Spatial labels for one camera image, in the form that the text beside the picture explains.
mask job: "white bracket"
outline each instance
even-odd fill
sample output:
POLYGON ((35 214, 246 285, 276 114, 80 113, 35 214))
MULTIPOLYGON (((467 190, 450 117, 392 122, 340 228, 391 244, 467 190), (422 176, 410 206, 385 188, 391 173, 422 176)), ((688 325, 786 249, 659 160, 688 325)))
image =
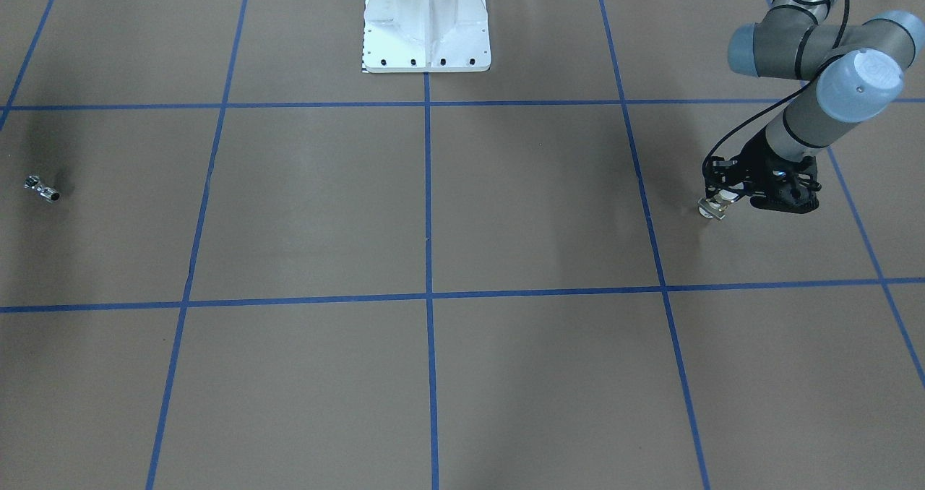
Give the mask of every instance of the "white bracket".
POLYGON ((364 72, 476 72, 491 66, 485 0, 366 0, 364 72))

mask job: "light blue cap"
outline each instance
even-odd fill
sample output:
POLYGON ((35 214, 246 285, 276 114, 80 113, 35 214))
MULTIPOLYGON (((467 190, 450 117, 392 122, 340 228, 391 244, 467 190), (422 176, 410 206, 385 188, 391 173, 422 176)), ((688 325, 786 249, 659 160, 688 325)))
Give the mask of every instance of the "light blue cap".
POLYGON ((757 78, 757 68, 754 67, 754 25, 744 25, 733 33, 726 58, 729 69, 757 78))
POLYGON ((905 31, 908 31, 909 36, 912 37, 912 44, 916 47, 916 55, 912 58, 912 61, 915 61, 918 53, 921 52, 922 48, 925 48, 925 25, 923 25, 922 21, 912 13, 902 12, 902 10, 899 9, 894 9, 891 12, 883 12, 871 20, 876 19, 892 20, 898 25, 903 26, 905 31))
POLYGON ((903 70, 876 49, 852 51, 822 72, 819 106, 830 117, 858 124, 880 114, 903 91, 903 70))

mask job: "white mounting plate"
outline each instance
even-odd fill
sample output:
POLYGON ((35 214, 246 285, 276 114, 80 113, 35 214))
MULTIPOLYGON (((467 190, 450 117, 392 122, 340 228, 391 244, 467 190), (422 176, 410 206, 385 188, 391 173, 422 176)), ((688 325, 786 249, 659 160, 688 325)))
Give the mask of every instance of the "white mounting plate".
POLYGON ((491 45, 486 25, 457 25, 435 43, 429 61, 420 41, 364 23, 363 72, 479 72, 489 67, 491 45))

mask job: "gray floor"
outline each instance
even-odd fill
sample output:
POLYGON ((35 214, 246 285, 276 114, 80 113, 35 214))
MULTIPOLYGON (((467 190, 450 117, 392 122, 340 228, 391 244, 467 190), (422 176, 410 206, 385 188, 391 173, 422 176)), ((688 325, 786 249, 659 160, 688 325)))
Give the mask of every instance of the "gray floor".
POLYGON ((0 486, 925 487, 921 64, 711 223, 766 0, 488 3, 422 77, 363 0, 0 0, 0 486))

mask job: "cable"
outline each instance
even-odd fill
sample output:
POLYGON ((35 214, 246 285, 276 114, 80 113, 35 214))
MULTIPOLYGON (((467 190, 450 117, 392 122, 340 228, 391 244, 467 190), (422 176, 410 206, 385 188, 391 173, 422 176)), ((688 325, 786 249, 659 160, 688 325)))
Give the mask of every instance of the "cable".
MULTIPOLYGON (((822 0, 822 1, 816 1, 816 2, 809 2, 806 0, 793 0, 793 1, 803 4, 804 6, 822 6, 824 4, 826 7, 830 8, 829 0, 822 0)), ((841 45, 842 43, 842 38, 843 36, 845 36, 845 31, 848 27, 848 16, 850 15, 850 12, 851 12, 851 0, 845 0, 845 12, 842 15, 842 23, 838 28, 838 35, 835 36, 835 43, 832 44, 832 49, 838 48, 838 46, 841 45)), ((786 104, 788 101, 798 97, 800 94, 803 93, 803 91, 806 91, 806 89, 809 88, 810 85, 812 85, 813 79, 816 79, 820 74, 822 74, 823 71, 825 71, 827 67, 829 67, 829 65, 832 64, 832 62, 836 61, 836 59, 839 59, 839 58, 841 58, 841 55, 835 56, 835 58, 829 59, 829 61, 826 61, 825 63, 823 63, 823 65, 819 66, 819 69, 816 70, 815 76, 813 76, 813 78, 809 82, 807 82, 806 85, 803 85, 802 87, 797 89, 796 92, 793 92, 787 98, 784 98, 778 101, 777 103, 770 106, 769 108, 763 109, 763 111, 760 111, 759 113, 753 115, 751 118, 747 119, 746 121, 743 121, 742 124, 739 124, 736 128, 734 128, 730 132, 727 132, 727 134, 724 135, 723 138, 720 138, 720 141, 717 141, 716 145, 713 145, 713 148, 710 148, 710 151, 707 152, 707 157, 704 158, 703 164, 700 166, 700 171, 703 174, 703 178, 707 182, 707 184, 709 184, 710 186, 716 187, 716 188, 726 190, 727 192, 731 192, 733 194, 739 194, 739 196, 746 196, 746 194, 749 194, 747 193, 746 190, 739 189, 739 188, 734 188, 734 189, 729 188, 725 184, 719 184, 717 183, 717 181, 711 180, 710 175, 707 174, 707 165, 710 164, 710 159, 713 158, 713 155, 716 154, 716 151, 719 150, 721 145, 723 145, 723 143, 726 143, 726 141, 729 140, 729 138, 736 135, 737 132, 741 131, 743 128, 746 128, 747 126, 752 124, 752 122, 756 121, 758 118, 764 116, 765 114, 768 114, 771 111, 774 111, 774 109, 779 108, 783 104, 786 104)))

